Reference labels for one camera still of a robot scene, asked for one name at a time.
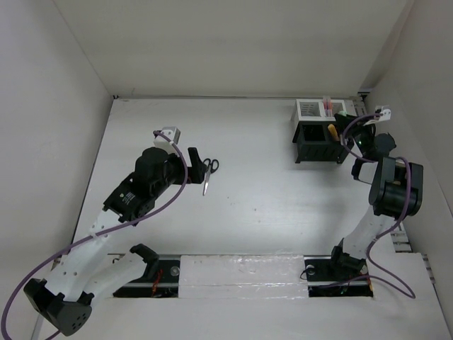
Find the orange highlighter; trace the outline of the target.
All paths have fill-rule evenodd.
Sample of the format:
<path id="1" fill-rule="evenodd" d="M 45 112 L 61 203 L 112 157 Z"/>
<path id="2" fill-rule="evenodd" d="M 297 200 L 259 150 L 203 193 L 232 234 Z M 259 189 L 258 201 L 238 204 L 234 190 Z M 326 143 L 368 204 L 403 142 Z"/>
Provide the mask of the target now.
<path id="1" fill-rule="evenodd" d="M 338 136 L 338 132 L 336 130 L 336 127 L 334 124 L 329 124 L 328 125 L 328 131 L 329 133 L 331 134 L 331 137 L 334 141 L 338 142 L 340 139 L 339 139 L 339 136 Z"/>

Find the black handled scissors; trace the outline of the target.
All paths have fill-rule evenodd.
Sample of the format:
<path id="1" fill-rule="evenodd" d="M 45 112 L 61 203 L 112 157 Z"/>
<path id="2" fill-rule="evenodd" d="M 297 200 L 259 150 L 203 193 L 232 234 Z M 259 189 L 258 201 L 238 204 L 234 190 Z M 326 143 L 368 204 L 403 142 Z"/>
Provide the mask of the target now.
<path id="1" fill-rule="evenodd" d="M 203 184 L 202 195 L 205 196 L 210 182 L 210 177 L 215 173 L 219 168 L 219 161 L 217 159 L 206 158 L 203 161 L 205 165 L 205 179 Z"/>

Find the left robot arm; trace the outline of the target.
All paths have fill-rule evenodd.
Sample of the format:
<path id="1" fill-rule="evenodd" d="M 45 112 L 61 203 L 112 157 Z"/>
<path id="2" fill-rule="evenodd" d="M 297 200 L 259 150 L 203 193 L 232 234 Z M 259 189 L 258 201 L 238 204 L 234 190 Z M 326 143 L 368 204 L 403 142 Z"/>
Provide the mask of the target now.
<path id="1" fill-rule="evenodd" d="M 134 171 L 108 196 L 89 234 L 60 254 L 60 263 L 43 279 L 23 287 L 33 308 L 64 336 L 78 332 L 94 305 L 123 285 L 150 281 L 159 272 L 159 255 L 144 244 L 132 246 L 109 267 L 98 267 L 124 234 L 157 213 L 157 199 L 170 186 L 201 184 L 207 169 L 196 148 L 184 159 L 173 146 L 151 147 L 136 160 Z"/>

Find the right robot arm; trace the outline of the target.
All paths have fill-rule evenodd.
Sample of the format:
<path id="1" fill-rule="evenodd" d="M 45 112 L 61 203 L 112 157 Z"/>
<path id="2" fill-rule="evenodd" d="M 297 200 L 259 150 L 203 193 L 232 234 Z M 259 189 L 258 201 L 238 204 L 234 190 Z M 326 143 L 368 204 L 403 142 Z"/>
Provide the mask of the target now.
<path id="1" fill-rule="evenodd" d="M 375 124 L 390 119 L 391 111 L 378 108 L 372 115 L 354 117 L 336 113 L 340 144 L 351 153 L 349 142 L 355 142 L 361 155 L 355 155 L 352 169 L 358 180 L 365 164 L 376 165 L 369 192 L 369 207 L 357 227 L 333 248 L 327 261 L 331 276 L 340 279 L 360 275 L 370 249 L 378 239 L 390 233 L 408 216 L 414 216 L 423 201 L 424 169 L 403 157 L 390 157 L 396 142 L 389 133 L 376 133 Z"/>

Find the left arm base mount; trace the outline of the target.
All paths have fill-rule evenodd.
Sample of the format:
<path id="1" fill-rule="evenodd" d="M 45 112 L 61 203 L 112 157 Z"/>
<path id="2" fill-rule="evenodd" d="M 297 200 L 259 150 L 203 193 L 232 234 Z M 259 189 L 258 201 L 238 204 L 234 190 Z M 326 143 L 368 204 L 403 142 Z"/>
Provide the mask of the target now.
<path id="1" fill-rule="evenodd" d="M 114 298 L 177 298 L 181 255 L 159 256 L 156 268 L 147 265 L 143 275 L 113 293 Z"/>

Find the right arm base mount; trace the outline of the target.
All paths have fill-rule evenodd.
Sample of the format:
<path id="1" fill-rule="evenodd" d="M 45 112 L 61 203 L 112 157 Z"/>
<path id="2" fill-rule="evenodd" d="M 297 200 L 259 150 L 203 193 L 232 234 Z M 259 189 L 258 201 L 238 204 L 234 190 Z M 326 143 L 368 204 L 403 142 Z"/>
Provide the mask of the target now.
<path id="1" fill-rule="evenodd" d="M 337 245 L 330 255 L 305 256 L 299 278 L 307 281 L 310 298 L 372 298 L 367 274 L 366 259 L 353 258 Z"/>

